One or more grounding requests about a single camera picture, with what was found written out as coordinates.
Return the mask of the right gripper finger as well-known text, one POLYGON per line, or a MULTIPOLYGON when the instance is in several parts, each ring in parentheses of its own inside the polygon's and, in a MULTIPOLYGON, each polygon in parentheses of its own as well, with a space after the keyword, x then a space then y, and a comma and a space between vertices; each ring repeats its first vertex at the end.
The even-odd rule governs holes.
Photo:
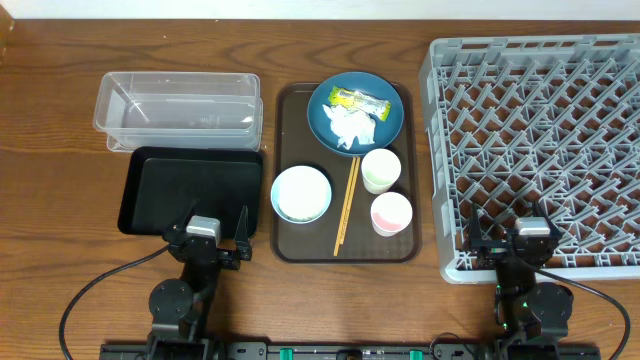
POLYGON ((553 223, 549 220, 548 215, 538 202, 532 204, 533 213, 533 234, 534 235, 550 235, 552 233, 553 223))
POLYGON ((468 250, 479 250, 482 246, 482 230, 478 211, 480 206, 477 204, 472 205, 471 215, 469 217, 466 248, 468 250))

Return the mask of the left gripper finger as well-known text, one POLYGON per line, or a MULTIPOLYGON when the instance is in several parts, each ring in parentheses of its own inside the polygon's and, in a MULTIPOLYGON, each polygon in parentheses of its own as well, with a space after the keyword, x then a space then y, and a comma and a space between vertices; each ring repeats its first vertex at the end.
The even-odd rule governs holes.
POLYGON ((252 246, 248 235, 248 207, 241 210, 238 225, 236 228, 234 243, 239 253, 239 258, 244 261, 252 259, 252 246))
POLYGON ((175 231, 185 231, 187 229, 187 225, 190 219, 194 216, 194 209, 199 203, 199 200, 196 199, 192 201, 187 210, 178 216, 176 220, 172 222, 172 229, 175 231))

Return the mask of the light blue bowl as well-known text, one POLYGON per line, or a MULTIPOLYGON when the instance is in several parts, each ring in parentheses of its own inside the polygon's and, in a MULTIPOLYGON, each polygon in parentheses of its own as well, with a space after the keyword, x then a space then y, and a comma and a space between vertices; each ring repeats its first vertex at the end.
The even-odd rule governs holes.
POLYGON ((293 224, 318 220, 329 208, 332 189, 318 169, 298 165, 287 168, 274 180, 270 200, 276 214, 293 224))

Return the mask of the white cup pink inside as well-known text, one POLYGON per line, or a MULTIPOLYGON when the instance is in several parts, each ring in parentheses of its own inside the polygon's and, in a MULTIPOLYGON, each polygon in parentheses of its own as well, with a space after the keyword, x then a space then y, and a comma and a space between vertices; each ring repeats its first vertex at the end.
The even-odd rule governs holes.
POLYGON ((385 192, 372 202, 370 215, 374 231, 383 237, 391 237, 410 224, 413 208, 402 194, 385 192))

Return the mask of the white cup green inside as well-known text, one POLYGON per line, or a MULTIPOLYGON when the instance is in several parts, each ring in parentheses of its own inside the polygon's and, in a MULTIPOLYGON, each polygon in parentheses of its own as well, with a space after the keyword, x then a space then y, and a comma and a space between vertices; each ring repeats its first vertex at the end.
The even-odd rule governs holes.
POLYGON ((375 149, 364 156, 361 172, 366 190, 378 195, 388 191, 399 179, 401 162, 394 152, 384 148, 375 149))

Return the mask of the white tissue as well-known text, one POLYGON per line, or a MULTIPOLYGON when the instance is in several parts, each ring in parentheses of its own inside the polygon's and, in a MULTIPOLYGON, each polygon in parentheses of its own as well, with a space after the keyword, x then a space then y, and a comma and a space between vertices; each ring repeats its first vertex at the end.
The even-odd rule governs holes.
POLYGON ((355 140, 360 145, 372 145, 375 143, 375 120, 366 112, 359 109, 347 109, 342 105, 322 108, 330 119, 330 130, 338 137, 337 147, 350 150, 355 140))

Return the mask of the dark blue plate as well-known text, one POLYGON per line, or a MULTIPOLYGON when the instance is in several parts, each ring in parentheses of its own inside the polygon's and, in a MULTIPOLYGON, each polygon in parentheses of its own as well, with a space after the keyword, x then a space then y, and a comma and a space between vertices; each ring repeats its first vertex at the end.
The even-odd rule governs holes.
POLYGON ((405 112, 395 88, 366 72, 345 72, 322 82, 307 106, 317 140, 344 156, 363 156, 391 144, 403 127, 405 112))

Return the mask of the yellow snack wrapper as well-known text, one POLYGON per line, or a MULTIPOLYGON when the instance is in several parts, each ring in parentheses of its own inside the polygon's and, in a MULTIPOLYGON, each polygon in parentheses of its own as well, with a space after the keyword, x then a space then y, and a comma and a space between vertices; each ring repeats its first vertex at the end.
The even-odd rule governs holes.
POLYGON ((391 112, 391 102, 388 100, 336 86, 330 91, 328 101, 332 106, 341 105, 348 110, 361 110, 381 121, 385 121, 391 112))

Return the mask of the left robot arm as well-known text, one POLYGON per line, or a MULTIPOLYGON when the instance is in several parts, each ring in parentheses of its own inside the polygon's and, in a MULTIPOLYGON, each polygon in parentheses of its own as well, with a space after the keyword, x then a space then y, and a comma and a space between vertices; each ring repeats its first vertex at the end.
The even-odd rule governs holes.
POLYGON ((226 359, 227 346, 207 334, 207 320, 220 272, 237 270, 252 258, 248 207, 243 206, 234 234, 235 247, 219 246, 221 222, 198 216, 195 207, 164 231, 168 252, 184 265, 181 276, 159 283, 149 297, 153 317, 150 359, 226 359))

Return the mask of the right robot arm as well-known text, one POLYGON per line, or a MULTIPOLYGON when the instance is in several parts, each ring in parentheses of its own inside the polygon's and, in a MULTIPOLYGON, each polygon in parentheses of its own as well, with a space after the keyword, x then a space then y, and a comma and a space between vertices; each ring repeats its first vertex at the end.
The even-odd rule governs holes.
POLYGON ((539 283, 536 273, 552 258, 561 232, 538 204, 498 239, 482 234, 480 207, 472 207, 467 243, 481 268, 496 272, 494 318, 504 334, 478 350, 479 359, 558 359, 568 335, 574 296, 567 287, 539 283))

